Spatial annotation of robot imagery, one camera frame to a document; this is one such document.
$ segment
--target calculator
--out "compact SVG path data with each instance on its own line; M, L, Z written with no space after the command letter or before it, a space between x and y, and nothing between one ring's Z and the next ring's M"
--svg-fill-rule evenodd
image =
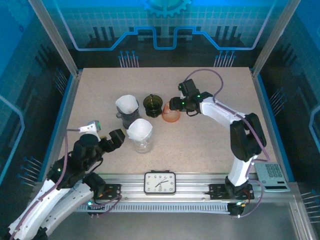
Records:
M284 174L278 163L254 163L256 174L265 192L289 192Z

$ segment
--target clock hands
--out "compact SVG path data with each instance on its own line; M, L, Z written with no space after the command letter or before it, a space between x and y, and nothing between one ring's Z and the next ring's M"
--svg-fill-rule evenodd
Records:
M159 183L155 186L155 188L158 187L158 186L159 186L160 184L162 184L162 183L169 182L169 180L166 181L166 179L167 179L167 178L165 177L161 182L159 182Z

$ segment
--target glass panel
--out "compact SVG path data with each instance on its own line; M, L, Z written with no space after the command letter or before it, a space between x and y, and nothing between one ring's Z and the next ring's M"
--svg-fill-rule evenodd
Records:
M261 71L280 138L307 207L320 191L320 1L304 0ZM318 208L309 214L318 233Z
M0 0L0 16L0 225L7 226L29 201L70 73L28 1Z
M287 1L45 0L84 67L252 67Z

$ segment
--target white clock face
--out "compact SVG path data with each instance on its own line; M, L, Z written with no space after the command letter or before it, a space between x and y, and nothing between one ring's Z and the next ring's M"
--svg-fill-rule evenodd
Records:
M176 175L173 172L147 172L144 175L144 192L146 194L174 194Z

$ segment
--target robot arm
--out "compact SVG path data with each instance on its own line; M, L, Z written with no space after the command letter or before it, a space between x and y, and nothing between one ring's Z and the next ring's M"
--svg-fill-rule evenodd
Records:
M251 161L257 158L262 151L243 119L249 122L262 145L266 146L266 139L258 116L254 113L237 112L214 99L212 94L200 93L192 79L180 83L178 89L181 91L181 97L174 97L170 100L171 110L186 112L191 117L197 114L206 115L229 130L234 162L225 183L230 192L236 195L247 184L246 173Z
M66 195L79 180L85 177L86 171L88 171L96 162L101 161L104 153L114 151L124 142L125 135L121 129L110 132L110 140L107 140L106 137L100 138L97 133L99 130L100 125L97 125L96 121L90 122L87 126L79 128L79 132L85 132L86 134L82 135L80 139L74 143L71 155L67 156L66 171L62 181L55 189L47 194L61 177L62 169L64 167L64 157L54 163L39 193L26 210L10 224L5 239L32 240L36 236L39 227L54 209L58 201ZM85 191L85 188L88 187L81 185L81 188ZM80 195L81 197L72 197L68 202L68 205L65 205L65 212L63 212L63 214L55 208L54 214L57 216L57 221L54 221L55 223L52 224L51 229L55 229L56 226L71 213L71 210L75 208L75 206L79 206L81 201L84 203L86 198L91 195L92 191L92 188L90 188L90 191L86 191L85 196Z
M96 173L89 173L82 183L66 198L60 201L42 222L33 240L46 240L57 226L80 205L104 192L105 181Z

